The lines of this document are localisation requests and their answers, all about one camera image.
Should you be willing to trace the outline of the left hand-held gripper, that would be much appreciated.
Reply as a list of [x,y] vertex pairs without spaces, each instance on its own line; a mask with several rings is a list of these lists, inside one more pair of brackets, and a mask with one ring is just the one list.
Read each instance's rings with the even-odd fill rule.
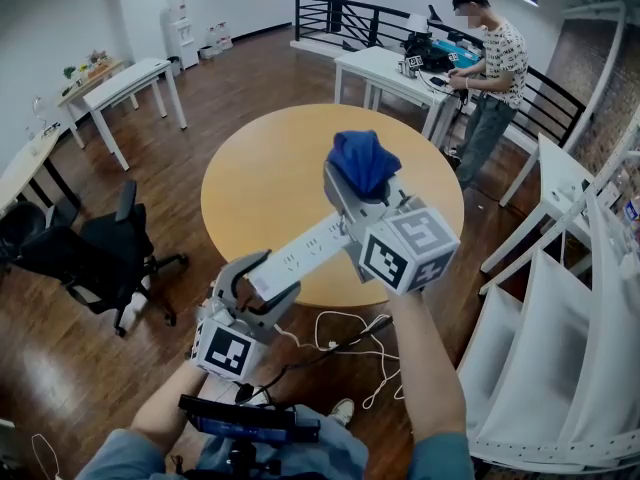
[[264,263],[271,249],[227,263],[214,283],[214,297],[197,309],[191,362],[204,371],[233,381],[244,381],[258,365],[273,340],[273,326],[295,303],[301,291],[296,282],[249,311],[238,306],[239,280]]

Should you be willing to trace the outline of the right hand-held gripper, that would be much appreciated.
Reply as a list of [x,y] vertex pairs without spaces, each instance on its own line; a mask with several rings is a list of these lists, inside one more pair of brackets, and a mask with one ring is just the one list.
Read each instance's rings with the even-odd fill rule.
[[324,190],[344,216],[346,247],[363,283],[371,280],[403,295],[443,276],[460,241],[436,208],[407,189],[399,175],[384,183],[382,200],[360,199],[341,171],[324,163]]

